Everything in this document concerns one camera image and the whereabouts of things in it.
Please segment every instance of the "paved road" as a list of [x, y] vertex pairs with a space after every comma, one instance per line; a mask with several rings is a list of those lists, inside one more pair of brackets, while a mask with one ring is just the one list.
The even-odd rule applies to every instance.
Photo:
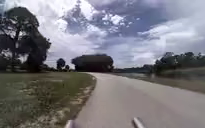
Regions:
[[125, 77], [92, 74], [97, 86], [76, 119], [77, 128], [205, 128], [205, 95]]

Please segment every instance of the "cloud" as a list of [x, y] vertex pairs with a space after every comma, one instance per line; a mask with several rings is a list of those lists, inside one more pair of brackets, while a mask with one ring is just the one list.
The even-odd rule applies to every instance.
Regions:
[[[81, 0], [87, 27], [68, 33], [70, 24], [61, 17], [75, 4], [76, 0], [6, 0], [5, 7], [25, 6], [37, 16], [39, 30], [53, 43], [49, 65], [60, 57], [69, 61], [90, 53], [111, 55], [116, 67], [151, 64], [169, 51], [205, 53], [205, 0]], [[82, 22], [80, 18], [70, 29]]]

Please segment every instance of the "tree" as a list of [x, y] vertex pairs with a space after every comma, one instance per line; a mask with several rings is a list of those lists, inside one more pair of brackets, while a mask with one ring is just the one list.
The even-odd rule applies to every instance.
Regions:
[[69, 65], [66, 65], [66, 66], [65, 66], [65, 70], [68, 72], [69, 69], [70, 69]]
[[12, 53], [12, 71], [15, 71], [14, 61], [18, 58], [19, 40], [23, 36], [34, 36], [39, 33], [38, 27], [37, 18], [24, 7], [15, 7], [0, 15], [0, 34], [6, 35], [12, 41], [8, 47]]
[[83, 55], [72, 59], [77, 71], [111, 72], [113, 59], [106, 54]]
[[60, 58], [57, 60], [57, 69], [62, 70], [62, 68], [65, 66], [65, 60]]

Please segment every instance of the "grass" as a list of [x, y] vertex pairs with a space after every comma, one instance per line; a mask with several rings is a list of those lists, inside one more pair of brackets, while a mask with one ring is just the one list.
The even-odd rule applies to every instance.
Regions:
[[167, 77], [146, 77], [142, 74], [131, 74], [131, 73], [118, 73], [115, 75], [140, 79], [152, 83], [158, 83], [166, 86], [187, 89], [195, 92], [200, 92], [205, 94], [205, 79], [204, 78], [197, 78], [195, 79], [187, 79], [187, 78], [167, 78]]
[[[93, 77], [83, 73], [0, 73], [0, 128], [48, 124], [65, 109], [53, 122], [54, 127], [63, 127], [80, 111], [94, 84]], [[82, 101], [73, 104], [76, 99]]]

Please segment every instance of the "green grass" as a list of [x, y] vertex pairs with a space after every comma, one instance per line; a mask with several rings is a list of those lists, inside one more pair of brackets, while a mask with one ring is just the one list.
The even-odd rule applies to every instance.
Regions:
[[82, 105], [70, 102], [94, 83], [83, 73], [0, 73], [0, 128], [18, 127], [64, 107], [71, 107], [68, 119]]
[[166, 86], [171, 86], [175, 88], [187, 89], [195, 92], [200, 92], [205, 94], [205, 79], [186, 79], [186, 78], [166, 78], [166, 77], [146, 77], [143, 74], [131, 74], [131, 73], [118, 73], [114, 75], [140, 79], [152, 83], [158, 83]]

